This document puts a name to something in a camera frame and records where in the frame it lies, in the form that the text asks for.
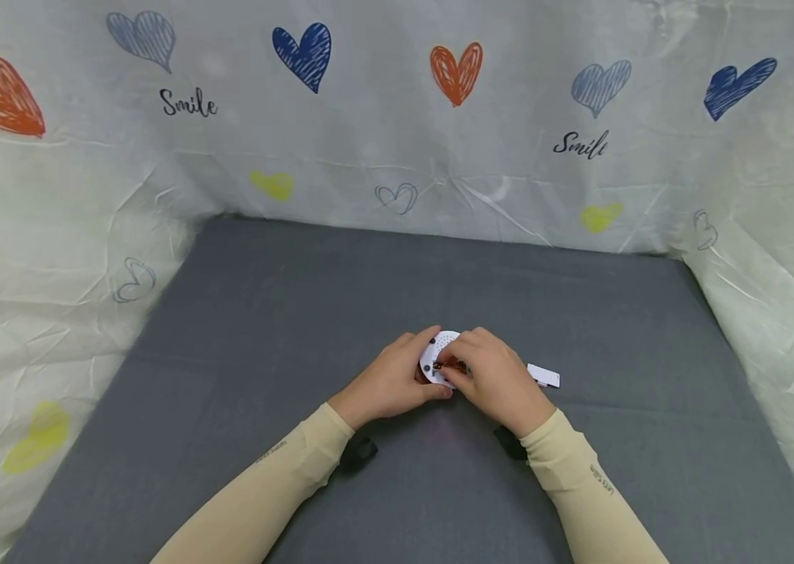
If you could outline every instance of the person's right hand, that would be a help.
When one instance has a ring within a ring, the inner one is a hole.
[[[441,367],[439,373],[475,407],[520,439],[557,410],[516,352],[484,327],[463,332],[438,355],[441,363],[454,359],[466,363],[472,374],[450,367]]]

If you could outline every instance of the hand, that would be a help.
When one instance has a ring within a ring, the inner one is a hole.
[[[328,405],[356,431],[369,421],[403,414],[428,400],[450,398],[449,387],[431,384],[419,370],[419,357],[439,331],[436,325],[419,334],[402,334]]]
[[[520,439],[557,410],[516,352],[485,328],[465,331],[438,355],[439,362],[454,359],[466,363],[472,375],[449,367],[440,368],[439,373],[475,407]]]

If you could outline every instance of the person's left hand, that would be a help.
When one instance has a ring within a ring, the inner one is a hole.
[[[450,398],[449,387],[431,384],[419,370],[419,357],[439,331],[436,325],[419,334],[402,334],[328,405],[356,431],[369,421],[403,414],[428,400]]]

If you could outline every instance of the yellow heart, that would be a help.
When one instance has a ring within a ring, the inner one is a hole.
[[[21,474],[46,462],[68,439],[68,412],[55,402],[40,402],[27,435],[3,459],[5,474]]]
[[[592,233],[600,233],[610,227],[613,219],[621,213],[623,213],[623,204],[619,202],[603,208],[588,206],[582,210],[582,225]]]
[[[291,197],[291,189],[294,188],[294,179],[290,174],[272,174],[265,176],[260,171],[250,172],[250,182],[256,188],[264,191],[269,197],[274,197],[278,201],[287,201]]]

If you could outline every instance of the orange heart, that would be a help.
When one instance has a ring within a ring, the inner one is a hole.
[[[431,73],[435,76],[438,88],[454,107],[472,93],[475,79],[482,69],[482,47],[478,42],[469,43],[459,58],[459,65],[450,49],[437,45],[431,50]]]
[[[0,57],[0,129],[22,136],[42,137],[46,123],[40,106],[15,67]]]

